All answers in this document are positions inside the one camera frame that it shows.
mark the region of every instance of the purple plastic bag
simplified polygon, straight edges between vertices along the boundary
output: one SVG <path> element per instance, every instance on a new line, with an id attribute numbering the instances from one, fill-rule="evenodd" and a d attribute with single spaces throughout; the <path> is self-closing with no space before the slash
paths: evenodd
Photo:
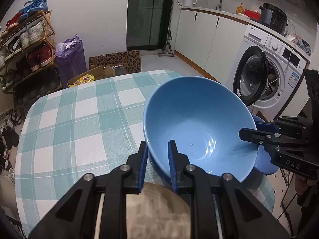
<path id="1" fill-rule="evenodd" d="M 63 87 L 68 87 L 68 80 L 87 71 L 82 39 L 76 34 L 56 46 L 56 64 L 60 71 Z"/>

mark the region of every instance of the energy label sticker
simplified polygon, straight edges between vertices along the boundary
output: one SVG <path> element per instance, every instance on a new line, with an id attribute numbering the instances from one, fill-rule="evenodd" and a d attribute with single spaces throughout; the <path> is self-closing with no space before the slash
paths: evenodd
<path id="1" fill-rule="evenodd" d="M 292 72 L 292 75 L 290 76 L 288 80 L 288 84 L 292 87 L 295 88 L 298 80 L 299 80 L 299 75 L 297 75 L 295 72 Z"/>

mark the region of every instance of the washing machine control panel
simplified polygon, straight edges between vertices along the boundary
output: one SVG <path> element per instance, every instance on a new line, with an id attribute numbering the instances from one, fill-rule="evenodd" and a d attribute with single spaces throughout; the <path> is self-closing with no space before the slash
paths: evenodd
<path id="1" fill-rule="evenodd" d="M 304 68 L 306 67 L 306 60 L 304 60 L 296 51 L 291 52 L 291 47 L 272 35 L 268 36 L 265 49 L 276 55 L 286 64 L 289 60 L 289 66 L 299 74 L 302 74 Z"/>

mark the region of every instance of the washing machine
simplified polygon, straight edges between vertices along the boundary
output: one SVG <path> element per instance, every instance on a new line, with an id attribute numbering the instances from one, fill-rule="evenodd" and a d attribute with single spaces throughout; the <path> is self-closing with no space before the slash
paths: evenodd
<path id="1" fill-rule="evenodd" d="M 225 86 L 237 94 L 252 114 L 261 112 L 268 121 L 273 120 L 296 88 L 307 64 L 291 50 L 276 37 L 248 25 Z"/>

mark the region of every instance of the cabinet door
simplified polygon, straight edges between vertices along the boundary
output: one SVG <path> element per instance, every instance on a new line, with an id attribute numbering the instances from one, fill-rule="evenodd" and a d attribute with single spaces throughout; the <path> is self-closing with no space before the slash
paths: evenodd
<path id="1" fill-rule="evenodd" d="M 247 25 L 220 17 L 205 71 L 225 85 Z"/>
<path id="2" fill-rule="evenodd" d="M 175 49 L 203 69 L 213 43 L 217 19 L 216 15 L 181 11 Z"/>

